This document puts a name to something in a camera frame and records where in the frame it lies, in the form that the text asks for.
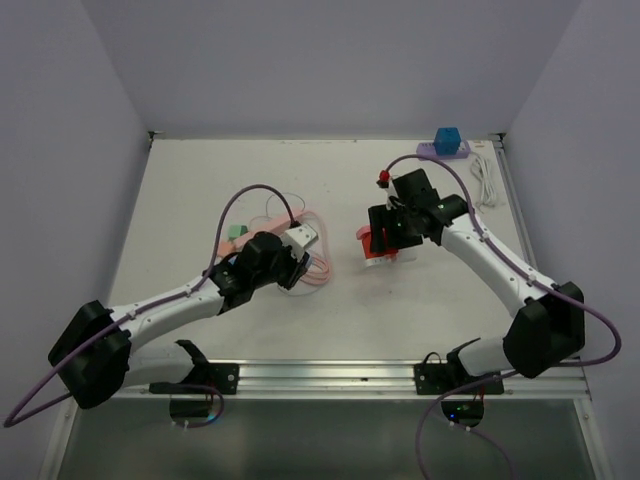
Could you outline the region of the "red cube adapter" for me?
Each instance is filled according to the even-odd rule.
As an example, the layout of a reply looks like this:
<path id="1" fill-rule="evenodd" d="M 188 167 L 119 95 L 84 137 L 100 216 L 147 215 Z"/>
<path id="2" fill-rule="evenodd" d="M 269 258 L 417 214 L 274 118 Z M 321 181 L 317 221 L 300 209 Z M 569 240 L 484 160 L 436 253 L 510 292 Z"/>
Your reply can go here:
<path id="1" fill-rule="evenodd" d="M 398 250 L 387 247 L 385 244 L 386 237 L 382 237 L 382 245 L 379 245 L 370 230 L 366 230 L 360 236 L 364 257 L 368 262 L 382 261 L 383 259 L 393 259 L 397 256 Z"/>

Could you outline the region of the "pink plug adapter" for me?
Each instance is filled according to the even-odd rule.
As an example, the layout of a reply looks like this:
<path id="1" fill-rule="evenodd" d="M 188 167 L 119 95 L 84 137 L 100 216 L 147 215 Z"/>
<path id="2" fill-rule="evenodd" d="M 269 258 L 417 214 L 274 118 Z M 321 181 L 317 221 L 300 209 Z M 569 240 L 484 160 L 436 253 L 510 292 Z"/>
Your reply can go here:
<path id="1" fill-rule="evenodd" d="M 356 231 L 356 239 L 362 241 L 365 237 L 371 235 L 371 228 L 369 225 L 365 225 Z"/>

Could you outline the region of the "pink power strip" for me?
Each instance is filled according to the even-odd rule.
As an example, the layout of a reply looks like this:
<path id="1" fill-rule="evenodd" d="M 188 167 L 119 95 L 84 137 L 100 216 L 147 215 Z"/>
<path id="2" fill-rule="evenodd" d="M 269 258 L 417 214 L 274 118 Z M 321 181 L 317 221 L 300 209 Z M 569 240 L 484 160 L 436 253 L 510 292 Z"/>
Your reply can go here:
<path id="1" fill-rule="evenodd" d="M 288 213 L 269 217 L 256 226 L 250 226 L 248 232 L 233 240 L 232 244 L 236 249 L 240 249 L 259 232 L 268 232 L 279 236 L 290 227 L 291 223 L 292 220 Z"/>

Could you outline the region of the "green plug adapter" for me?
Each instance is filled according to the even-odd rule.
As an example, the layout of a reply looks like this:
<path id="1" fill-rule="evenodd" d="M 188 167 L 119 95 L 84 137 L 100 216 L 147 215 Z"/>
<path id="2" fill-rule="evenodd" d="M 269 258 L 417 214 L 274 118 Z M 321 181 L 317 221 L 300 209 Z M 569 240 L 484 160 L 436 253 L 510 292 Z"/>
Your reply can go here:
<path id="1" fill-rule="evenodd" d="M 228 227 L 227 237 L 229 241 L 234 241 L 248 232 L 248 227 L 244 224 L 232 224 Z"/>

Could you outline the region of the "salmon charger plug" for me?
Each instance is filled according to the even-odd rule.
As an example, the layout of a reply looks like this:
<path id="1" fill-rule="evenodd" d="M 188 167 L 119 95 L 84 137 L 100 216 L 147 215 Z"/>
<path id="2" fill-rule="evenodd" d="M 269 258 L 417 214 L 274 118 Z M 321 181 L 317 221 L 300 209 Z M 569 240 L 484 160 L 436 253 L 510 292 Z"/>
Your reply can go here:
<path id="1" fill-rule="evenodd" d="M 221 241 L 217 249 L 217 255 L 225 257 L 235 251 L 236 245 L 233 241 Z"/>

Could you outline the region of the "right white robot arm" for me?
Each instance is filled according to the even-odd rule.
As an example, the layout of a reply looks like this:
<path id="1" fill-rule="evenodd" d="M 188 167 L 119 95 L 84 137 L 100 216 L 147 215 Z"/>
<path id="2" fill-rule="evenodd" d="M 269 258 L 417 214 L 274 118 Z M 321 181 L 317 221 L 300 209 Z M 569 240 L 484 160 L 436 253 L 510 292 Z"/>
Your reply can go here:
<path id="1" fill-rule="evenodd" d="M 399 177 L 381 171 L 377 184 L 387 201 L 368 210 L 372 254 L 430 240 L 464 262 L 513 318 L 505 335 L 474 339 L 448 353 L 451 389 L 468 392 L 481 377 L 504 370 L 535 378 L 584 347 L 584 313 L 577 306 L 584 296 L 574 283 L 559 285 L 512 252 L 499 258 L 467 201 L 457 194 L 440 197 L 423 170 Z"/>

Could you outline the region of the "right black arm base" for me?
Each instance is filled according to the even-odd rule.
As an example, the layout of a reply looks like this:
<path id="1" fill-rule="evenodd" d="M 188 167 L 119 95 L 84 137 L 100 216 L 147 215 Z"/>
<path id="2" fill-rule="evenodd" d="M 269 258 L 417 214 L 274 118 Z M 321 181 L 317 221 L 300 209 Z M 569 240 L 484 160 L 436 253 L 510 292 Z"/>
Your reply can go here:
<path id="1" fill-rule="evenodd" d="M 466 342 L 455 348 L 443 359 L 437 352 L 428 353 L 424 359 L 413 365 L 413 379 L 418 395 L 442 395 L 463 385 L 482 379 L 488 379 L 498 372 L 491 372 L 481 377 L 469 375 L 458 360 L 458 354 L 463 347 L 477 342 L 477 339 Z M 464 427 L 476 427 L 480 424 L 485 413 L 485 396 L 502 395 L 505 392 L 503 381 L 486 383 L 465 391 L 471 394 L 470 400 L 443 401 L 441 410 L 448 421 Z"/>

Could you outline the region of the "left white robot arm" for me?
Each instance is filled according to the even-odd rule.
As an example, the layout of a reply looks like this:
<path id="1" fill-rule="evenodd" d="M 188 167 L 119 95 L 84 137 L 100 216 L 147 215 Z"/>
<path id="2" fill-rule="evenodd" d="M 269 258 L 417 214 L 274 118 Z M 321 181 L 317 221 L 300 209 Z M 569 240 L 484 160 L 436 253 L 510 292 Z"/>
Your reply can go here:
<path id="1" fill-rule="evenodd" d="M 151 342 L 238 308 L 265 286 L 291 289 L 306 274 L 309 249 L 317 240 L 307 224 L 281 235 L 259 232 L 210 272 L 170 292 L 112 308 L 89 302 L 74 315 L 48 360 L 82 409 L 101 405 L 124 387 L 148 385 L 159 393 L 212 387 L 213 369 L 193 341 L 161 348 Z"/>

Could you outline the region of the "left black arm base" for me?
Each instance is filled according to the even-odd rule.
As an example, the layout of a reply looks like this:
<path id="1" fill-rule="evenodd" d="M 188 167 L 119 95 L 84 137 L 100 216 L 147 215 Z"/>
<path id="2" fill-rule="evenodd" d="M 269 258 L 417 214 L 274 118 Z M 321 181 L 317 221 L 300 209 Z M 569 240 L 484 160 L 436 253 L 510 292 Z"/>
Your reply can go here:
<path id="1" fill-rule="evenodd" d="M 202 401 L 171 399 L 169 413 L 172 421 L 183 429 L 203 428 L 215 423 L 225 408 L 225 395 L 235 395 L 239 382 L 237 363 L 212 363 L 189 340 L 178 340 L 180 353 L 189 357 L 189 370 L 178 382 L 153 382 L 149 392 L 154 395 L 203 395 Z"/>

